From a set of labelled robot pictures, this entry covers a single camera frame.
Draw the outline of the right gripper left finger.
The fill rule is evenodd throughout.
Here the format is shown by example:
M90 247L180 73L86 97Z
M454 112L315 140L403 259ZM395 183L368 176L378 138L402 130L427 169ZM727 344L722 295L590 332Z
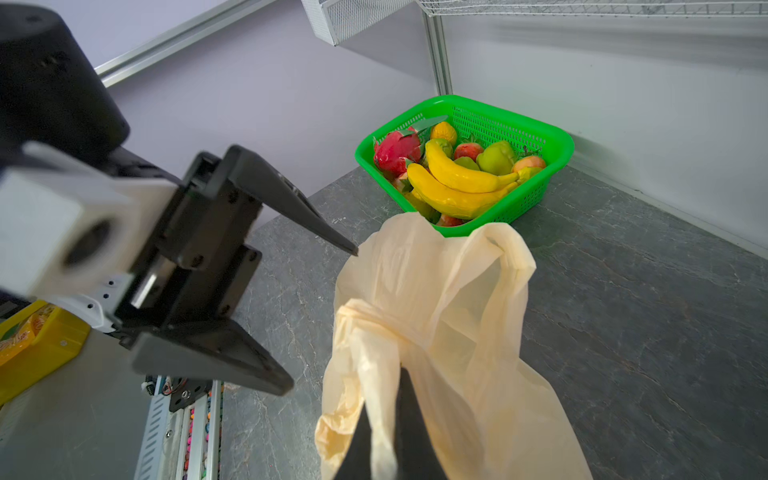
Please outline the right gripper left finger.
M363 406L351 443L335 480L371 479L371 427L366 406Z

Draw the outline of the beige plastic bag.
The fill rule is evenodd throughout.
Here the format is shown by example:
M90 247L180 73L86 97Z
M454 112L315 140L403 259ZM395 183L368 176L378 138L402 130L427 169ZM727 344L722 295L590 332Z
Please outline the beige plastic bag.
M535 269L504 223L446 238L404 213L372 234L336 281L315 429L322 477L351 458L362 418L370 425L363 477L395 476L396 397L408 375L448 478L589 478L555 390L520 356Z

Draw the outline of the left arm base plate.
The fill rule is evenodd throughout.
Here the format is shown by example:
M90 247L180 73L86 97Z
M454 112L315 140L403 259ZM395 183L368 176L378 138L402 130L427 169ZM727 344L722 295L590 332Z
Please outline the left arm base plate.
M146 375L142 388L149 394L159 394L169 400L169 411L174 413L192 406L199 398L207 397L213 387L212 380Z

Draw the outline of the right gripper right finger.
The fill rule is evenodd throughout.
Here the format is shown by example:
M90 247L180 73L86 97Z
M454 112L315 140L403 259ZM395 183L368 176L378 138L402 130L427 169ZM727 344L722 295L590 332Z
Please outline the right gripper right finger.
M396 399L394 450L398 480L446 480L432 446L415 388L407 369L400 370Z

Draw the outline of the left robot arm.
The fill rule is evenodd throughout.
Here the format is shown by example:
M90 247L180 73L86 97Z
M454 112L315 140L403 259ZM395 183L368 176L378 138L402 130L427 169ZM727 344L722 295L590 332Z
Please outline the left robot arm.
M135 371L282 396L287 371L233 319L269 207L356 245L257 153L198 154L182 178L128 151L130 128L62 17L1 7L1 288L116 336Z

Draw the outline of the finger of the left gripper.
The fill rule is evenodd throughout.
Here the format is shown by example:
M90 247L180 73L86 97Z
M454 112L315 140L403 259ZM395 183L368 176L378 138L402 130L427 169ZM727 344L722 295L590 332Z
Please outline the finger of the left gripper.
M215 167L213 178L230 183L338 249L358 255L358 246L327 223L307 197L258 153L240 145L230 146Z
M283 366L231 319L144 331L130 362L142 374L219 380L276 396L294 387Z

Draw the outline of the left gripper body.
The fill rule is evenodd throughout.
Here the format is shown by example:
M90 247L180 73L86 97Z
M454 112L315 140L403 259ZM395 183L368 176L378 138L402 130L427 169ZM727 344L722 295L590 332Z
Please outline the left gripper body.
M254 184L262 171L247 149L195 158L116 308L122 346L143 334L195 348L250 341L231 316L261 260L245 238L262 209Z

